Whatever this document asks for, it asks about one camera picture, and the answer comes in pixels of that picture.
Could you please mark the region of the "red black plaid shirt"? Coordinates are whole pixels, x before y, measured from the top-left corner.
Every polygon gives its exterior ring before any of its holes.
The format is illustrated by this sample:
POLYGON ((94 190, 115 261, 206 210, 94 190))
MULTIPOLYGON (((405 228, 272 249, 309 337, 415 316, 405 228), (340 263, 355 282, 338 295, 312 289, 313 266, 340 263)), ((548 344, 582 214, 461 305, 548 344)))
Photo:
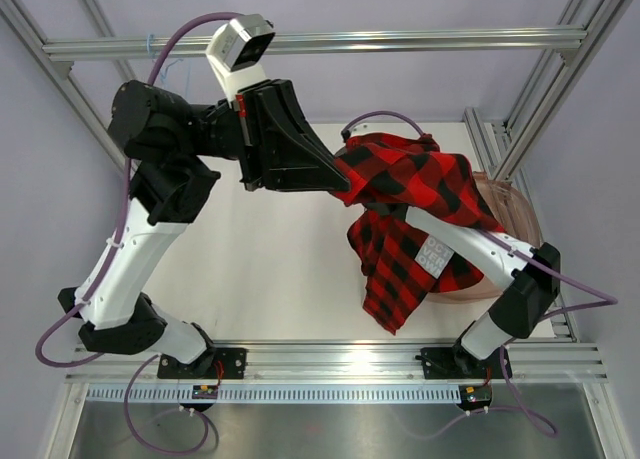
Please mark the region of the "red black plaid shirt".
POLYGON ((483 273, 459 254, 433 276, 418 261, 428 234, 374 208, 407 205, 449 224, 502 231, 466 156, 441 151, 429 134, 408 139, 369 133, 347 139, 335 163, 351 182, 338 199, 365 208, 347 240, 366 279, 363 309, 384 330, 396 333, 428 294, 464 290, 483 280, 483 273))

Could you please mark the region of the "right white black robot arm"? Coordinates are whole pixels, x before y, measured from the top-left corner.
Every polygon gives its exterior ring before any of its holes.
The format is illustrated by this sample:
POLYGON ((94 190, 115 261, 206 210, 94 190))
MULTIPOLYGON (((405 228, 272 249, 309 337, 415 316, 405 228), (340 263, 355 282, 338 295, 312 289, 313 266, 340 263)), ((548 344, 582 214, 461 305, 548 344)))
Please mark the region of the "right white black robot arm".
POLYGON ((534 247, 506 233, 449 224, 416 207, 407 209, 405 221, 444 243, 501 291, 452 346, 458 372, 474 376, 500 347, 531 336, 559 294, 558 249, 549 243, 534 247))

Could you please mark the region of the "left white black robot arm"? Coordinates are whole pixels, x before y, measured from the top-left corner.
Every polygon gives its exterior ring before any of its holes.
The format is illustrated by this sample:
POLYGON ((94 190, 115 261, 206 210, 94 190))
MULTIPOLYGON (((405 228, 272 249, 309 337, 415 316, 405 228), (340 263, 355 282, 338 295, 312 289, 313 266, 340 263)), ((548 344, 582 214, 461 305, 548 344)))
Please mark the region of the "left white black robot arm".
POLYGON ((237 162, 249 191, 346 192, 349 181, 307 122, 288 80, 262 80, 214 105, 193 105, 132 80, 114 97, 108 132, 137 164, 126 211, 91 275, 63 289, 59 302, 82 320, 78 335, 90 352, 153 352, 188 378, 216 372, 219 360, 207 333, 163 313, 144 292, 220 178, 205 159, 237 162))

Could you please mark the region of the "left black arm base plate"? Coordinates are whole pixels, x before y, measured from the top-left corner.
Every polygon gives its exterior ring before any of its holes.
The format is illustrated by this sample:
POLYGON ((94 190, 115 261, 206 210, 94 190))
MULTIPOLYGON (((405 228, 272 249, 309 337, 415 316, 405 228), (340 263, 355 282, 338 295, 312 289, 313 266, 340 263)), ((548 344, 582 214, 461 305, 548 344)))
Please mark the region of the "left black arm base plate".
POLYGON ((218 347, 210 359, 195 365, 179 363, 162 355, 157 377, 163 380, 242 380, 245 376, 248 351, 241 347, 218 347))

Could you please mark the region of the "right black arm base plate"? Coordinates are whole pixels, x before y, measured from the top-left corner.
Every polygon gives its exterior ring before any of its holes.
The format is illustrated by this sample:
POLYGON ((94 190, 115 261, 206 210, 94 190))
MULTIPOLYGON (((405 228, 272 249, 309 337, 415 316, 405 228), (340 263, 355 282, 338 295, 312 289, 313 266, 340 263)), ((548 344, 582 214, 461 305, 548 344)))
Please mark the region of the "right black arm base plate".
POLYGON ((450 347, 423 347, 414 359, 420 363, 427 380, 466 379, 473 374, 470 369, 464 369, 456 362, 450 347))

